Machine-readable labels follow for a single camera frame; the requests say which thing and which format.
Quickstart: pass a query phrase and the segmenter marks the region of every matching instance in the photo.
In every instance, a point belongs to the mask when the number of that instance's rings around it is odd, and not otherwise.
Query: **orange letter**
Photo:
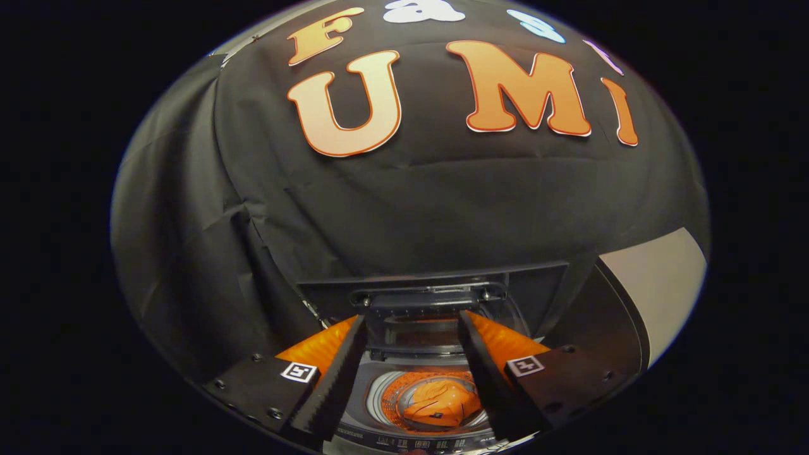
[[[590,123],[584,118],[582,101],[573,80],[573,67],[547,53],[534,56],[531,73],[526,74],[506,53],[481,41],[453,41],[447,50],[464,58],[472,89],[475,112],[466,117],[469,129],[478,132],[510,131],[517,119],[506,111],[502,89],[533,130],[539,128],[548,98],[553,111],[548,126],[559,134],[589,136]]]
[[[309,145],[323,155],[351,156],[372,151],[388,141],[399,129],[401,106],[391,64],[399,59],[395,50],[370,53],[349,63],[350,73],[359,73],[365,85],[371,115],[364,125],[350,130],[334,119],[328,85],[334,73],[315,74],[295,84],[286,95],[298,106],[303,135]]]
[[[628,146],[637,145],[637,134],[635,126],[632,124],[632,114],[629,113],[629,105],[626,104],[626,92],[618,84],[607,78],[601,78],[601,82],[607,86],[609,94],[612,95],[612,102],[615,103],[615,110],[618,112],[618,140]]]
[[[349,8],[340,11],[335,15],[330,15],[326,19],[319,20],[312,25],[307,25],[297,32],[289,35],[286,39],[295,38],[295,55],[290,59],[290,66],[295,66],[309,57],[333,48],[343,41],[342,36],[331,38],[330,32],[343,33],[351,28],[351,19],[346,16],[353,16],[362,13],[362,8]]]

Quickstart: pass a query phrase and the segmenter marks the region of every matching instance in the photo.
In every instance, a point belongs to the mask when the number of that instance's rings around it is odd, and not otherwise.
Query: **orange cloth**
[[[457,427],[481,408],[476,394],[452,380],[428,382],[413,393],[413,405],[404,410],[404,417],[414,422]]]

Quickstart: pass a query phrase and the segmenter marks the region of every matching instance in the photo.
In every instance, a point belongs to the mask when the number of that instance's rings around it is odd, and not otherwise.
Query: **black background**
[[[6,102],[19,157],[4,169],[15,453],[124,445],[163,453],[283,452],[211,406],[138,332],[116,287],[109,203],[129,137],[159,95],[279,2],[7,3]],[[802,339],[785,329],[793,282],[777,245],[799,196],[800,106],[781,81],[774,3],[542,2],[604,43],[669,103],[703,165],[713,251],[701,300],[671,349],[618,398],[521,453],[796,453]],[[775,108],[777,98],[785,108]],[[793,312],[781,314],[782,310]]]

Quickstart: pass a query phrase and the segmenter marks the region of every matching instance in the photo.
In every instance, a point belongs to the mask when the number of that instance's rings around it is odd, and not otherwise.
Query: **black fabric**
[[[709,254],[708,202],[683,130],[654,91],[609,49],[618,75],[565,24],[535,36],[511,4],[454,0],[456,23],[388,23],[384,2],[337,0],[275,28],[234,55],[194,66],[155,105],[121,165],[112,245],[133,313],[187,376],[206,380],[252,349],[278,352],[319,326],[289,283],[428,274],[568,261],[540,334],[564,312],[600,253],[686,227]],[[289,67],[286,38],[354,6],[336,47]],[[453,40],[498,45],[529,70],[535,53],[564,58],[592,134],[564,136],[519,118],[481,134]],[[380,50],[393,63],[402,121],[380,148],[345,159],[307,144],[286,93],[323,71],[341,126],[366,121],[357,74]],[[627,93],[637,147],[616,137],[601,77]],[[516,109],[506,99],[506,108]]]

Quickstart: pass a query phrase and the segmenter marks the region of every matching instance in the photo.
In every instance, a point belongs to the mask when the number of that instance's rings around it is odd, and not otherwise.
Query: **cutout letter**
[[[533,33],[537,36],[542,36],[543,38],[548,38],[551,41],[556,41],[557,43],[564,44],[565,38],[559,34],[559,32],[554,29],[551,24],[537,19],[534,16],[527,15],[525,13],[521,13],[515,10],[508,10],[506,11],[511,17],[520,21],[520,25],[525,27],[526,30]]]
[[[629,105],[626,104],[626,92],[618,84],[607,78],[601,78],[601,82],[607,86],[609,94],[612,95],[612,102],[615,103],[615,110],[618,112],[618,140],[628,146],[637,145],[637,134],[635,125],[632,123],[632,114],[629,113]]]
[[[290,66],[295,66],[310,57],[339,45],[343,41],[343,37],[335,36],[332,38],[328,34],[330,32],[343,33],[347,31],[351,28],[351,19],[346,16],[358,15],[363,11],[364,9],[362,8],[349,8],[307,25],[289,35],[286,38],[287,40],[295,39],[295,55],[290,59]]]
[[[401,106],[391,64],[399,59],[395,50],[384,50],[360,57],[345,68],[359,73],[371,115],[364,125],[346,129],[334,119],[328,85],[334,80],[331,71],[315,74],[295,84],[287,98],[298,106],[303,135],[309,145],[328,156],[351,156],[372,151],[388,141],[399,129]]]
[[[382,16],[388,22],[408,23],[435,19],[442,22],[456,22],[466,17],[444,0],[397,0],[385,5],[390,10]]]
[[[590,123],[584,117],[573,80],[573,67],[567,61],[537,53],[531,73],[526,74],[508,54],[490,43],[453,41],[447,45],[447,50],[464,59],[472,77],[475,112],[466,118],[470,130],[514,129],[517,118],[506,111],[502,90],[532,130],[539,128],[549,98],[553,110],[548,117],[551,130],[573,136],[590,135]]]
[[[601,58],[602,58],[602,59],[603,59],[603,60],[604,60],[606,63],[608,63],[608,64],[609,64],[609,65],[610,65],[610,66],[611,66],[611,67],[612,67],[612,68],[613,68],[613,69],[614,69],[614,70],[615,70],[615,71],[616,71],[618,74],[620,74],[620,75],[622,75],[622,76],[624,75],[624,71],[621,71],[621,69],[620,69],[619,67],[615,66],[615,63],[612,63],[612,60],[610,60],[610,58],[609,58],[609,56],[607,55],[607,53],[605,53],[603,50],[599,49],[599,48],[598,48],[598,46],[596,46],[596,45],[592,44],[592,43],[591,43],[590,41],[588,41],[588,40],[582,40],[582,41],[584,41],[585,43],[587,43],[587,45],[588,45],[588,46],[592,47],[592,48],[593,48],[593,50],[595,51],[595,53],[597,53],[598,55],[600,55],[600,56],[601,56]]]

